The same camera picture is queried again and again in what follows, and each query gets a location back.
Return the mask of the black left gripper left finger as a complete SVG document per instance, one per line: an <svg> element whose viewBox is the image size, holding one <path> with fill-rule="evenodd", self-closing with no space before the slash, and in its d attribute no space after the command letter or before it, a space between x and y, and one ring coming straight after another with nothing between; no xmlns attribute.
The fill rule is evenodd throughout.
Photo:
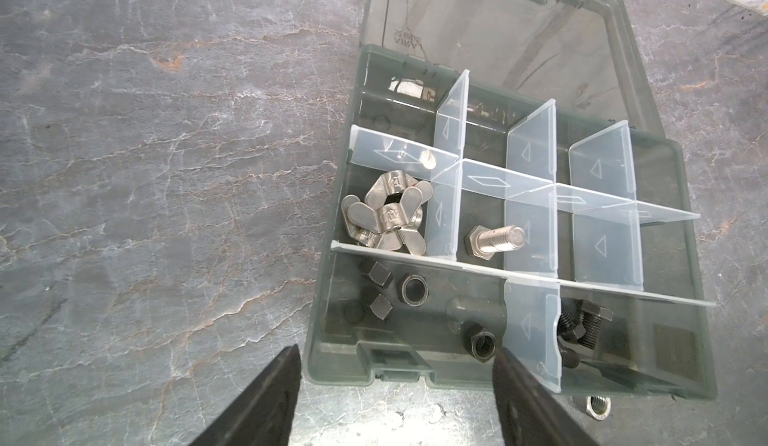
<svg viewBox="0 0 768 446"><path fill-rule="evenodd" d="M194 445L286 445L302 378L299 347L284 348Z"/></svg>

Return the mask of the silver hex bolt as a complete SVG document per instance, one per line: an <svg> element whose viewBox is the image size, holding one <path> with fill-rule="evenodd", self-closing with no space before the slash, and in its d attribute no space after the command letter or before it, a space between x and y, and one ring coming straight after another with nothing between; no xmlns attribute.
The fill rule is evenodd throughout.
<svg viewBox="0 0 768 446"><path fill-rule="evenodd" d="M518 226L488 229L477 225L465 237L468 252L480 259L490 260L496 253L517 251L526 244L525 231Z"/></svg>

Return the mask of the silver wing nut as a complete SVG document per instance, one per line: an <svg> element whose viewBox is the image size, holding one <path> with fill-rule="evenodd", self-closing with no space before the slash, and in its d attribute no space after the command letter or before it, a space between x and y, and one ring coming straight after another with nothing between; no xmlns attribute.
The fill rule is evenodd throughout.
<svg viewBox="0 0 768 446"><path fill-rule="evenodd" d="M411 255L424 255L427 245L425 238L418 230L421 222L421 219L414 219L400 229L383 233L375 243L375 248L387 251L405 248Z"/></svg>
<svg viewBox="0 0 768 446"><path fill-rule="evenodd" d="M376 249L375 243L383 233L400 229L414 219L423 220L422 207L417 208L411 220L405 223L400 204L385 204L382 210L375 210L356 195L345 196L341 200L341 209L350 238L373 249Z"/></svg>
<svg viewBox="0 0 768 446"><path fill-rule="evenodd" d="M433 197L434 189L430 182L417 180L402 170L393 170L378 177L366 193L364 202L373 209L379 209L388 201L399 200L409 187L416 187L421 191L422 204Z"/></svg>

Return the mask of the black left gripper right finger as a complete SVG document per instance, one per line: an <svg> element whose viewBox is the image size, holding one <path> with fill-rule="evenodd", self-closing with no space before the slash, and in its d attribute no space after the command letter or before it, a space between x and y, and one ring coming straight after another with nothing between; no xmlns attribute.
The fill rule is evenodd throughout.
<svg viewBox="0 0 768 446"><path fill-rule="evenodd" d="M597 445L506 348L495 354L492 386L505 445Z"/></svg>

